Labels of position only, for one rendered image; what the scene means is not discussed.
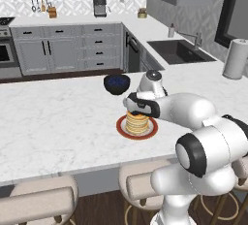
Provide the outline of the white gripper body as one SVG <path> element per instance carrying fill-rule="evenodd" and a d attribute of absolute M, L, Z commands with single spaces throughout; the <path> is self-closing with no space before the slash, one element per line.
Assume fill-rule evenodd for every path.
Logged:
<path fill-rule="evenodd" d="M 137 93 L 132 92 L 126 98 L 124 98 L 123 105 L 127 108 L 128 111 L 135 111 L 138 108 Z"/>

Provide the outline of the pancake stack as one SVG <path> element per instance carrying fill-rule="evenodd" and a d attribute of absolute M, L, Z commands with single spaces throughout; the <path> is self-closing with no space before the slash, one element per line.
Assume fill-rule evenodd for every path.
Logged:
<path fill-rule="evenodd" d="M 133 115 L 127 112 L 126 130 L 133 135 L 140 135 L 149 128 L 148 117 L 143 114 Z"/>

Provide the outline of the dark blue bowl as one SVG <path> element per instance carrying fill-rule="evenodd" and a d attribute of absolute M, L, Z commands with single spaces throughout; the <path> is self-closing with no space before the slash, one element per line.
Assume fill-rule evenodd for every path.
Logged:
<path fill-rule="evenodd" d="M 107 75 L 104 77 L 104 87 L 112 95 L 121 95 L 130 87 L 130 78 L 126 75 Z"/>

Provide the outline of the red plate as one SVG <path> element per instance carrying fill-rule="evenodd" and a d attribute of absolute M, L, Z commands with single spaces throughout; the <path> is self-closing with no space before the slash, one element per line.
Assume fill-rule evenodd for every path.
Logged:
<path fill-rule="evenodd" d="M 130 134 L 126 130 L 126 115 L 123 115 L 116 121 L 116 130 L 127 139 L 140 141 L 153 137 L 158 132 L 158 124 L 155 119 L 150 117 L 148 119 L 148 129 L 144 133 L 139 135 Z"/>

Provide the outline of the black dishwasher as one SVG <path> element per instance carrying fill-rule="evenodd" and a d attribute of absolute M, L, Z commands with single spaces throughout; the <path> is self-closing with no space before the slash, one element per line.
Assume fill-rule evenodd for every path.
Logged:
<path fill-rule="evenodd" d="M 125 35 L 126 49 L 126 72 L 136 73 L 140 70 L 140 44 L 138 40 L 130 33 Z"/>

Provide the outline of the dark sink basin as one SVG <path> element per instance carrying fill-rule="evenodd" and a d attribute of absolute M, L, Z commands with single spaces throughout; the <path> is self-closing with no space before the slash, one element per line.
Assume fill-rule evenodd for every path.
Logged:
<path fill-rule="evenodd" d="M 170 65 L 214 62 L 215 59 L 186 40 L 150 41 L 149 44 Z"/>

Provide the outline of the grey base cupboards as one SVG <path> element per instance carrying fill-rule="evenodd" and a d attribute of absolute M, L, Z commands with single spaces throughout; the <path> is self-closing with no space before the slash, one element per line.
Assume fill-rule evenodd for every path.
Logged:
<path fill-rule="evenodd" d="M 23 75 L 120 67 L 121 24 L 11 28 Z"/>

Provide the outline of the grey sink tap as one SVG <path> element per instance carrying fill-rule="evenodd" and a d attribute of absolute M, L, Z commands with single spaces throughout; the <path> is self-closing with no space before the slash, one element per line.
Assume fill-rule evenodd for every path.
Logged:
<path fill-rule="evenodd" d="M 184 36 L 188 35 L 187 33 L 183 33 L 183 32 L 178 32 L 178 34 L 184 35 Z M 188 36 L 193 37 L 195 39 L 194 50 L 198 50 L 202 46 L 202 33 L 197 32 L 195 35 L 189 34 Z"/>

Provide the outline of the grey coffee machine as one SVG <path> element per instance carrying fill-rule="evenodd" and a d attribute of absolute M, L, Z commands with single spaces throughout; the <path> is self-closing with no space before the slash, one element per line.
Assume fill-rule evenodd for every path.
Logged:
<path fill-rule="evenodd" d="M 94 17 L 107 16 L 107 0 L 93 0 Z"/>

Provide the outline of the white paper towel roll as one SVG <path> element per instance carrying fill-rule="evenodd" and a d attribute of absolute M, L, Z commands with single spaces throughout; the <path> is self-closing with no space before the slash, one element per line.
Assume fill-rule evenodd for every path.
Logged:
<path fill-rule="evenodd" d="M 248 40 L 233 39 L 224 64 L 223 76 L 230 80 L 240 80 L 248 60 Z"/>

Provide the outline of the steel oven with hob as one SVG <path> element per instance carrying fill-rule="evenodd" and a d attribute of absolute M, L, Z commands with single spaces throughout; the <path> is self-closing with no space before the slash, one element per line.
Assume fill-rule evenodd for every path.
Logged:
<path fill-rule="evenodd" d="M 16 48 L 9 25 L 15 18 L 0 16 L 0 80 L 21 77 Z"/>

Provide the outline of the black framed window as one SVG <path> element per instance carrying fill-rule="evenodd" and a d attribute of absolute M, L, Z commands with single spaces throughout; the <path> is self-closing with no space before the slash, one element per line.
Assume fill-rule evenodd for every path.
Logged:
<path fill-rule="evenodd" d="M 234 6 L 237 0 L 224 0 L 214 41 L 228 48 L 234 36 L 229 32 Z"/>

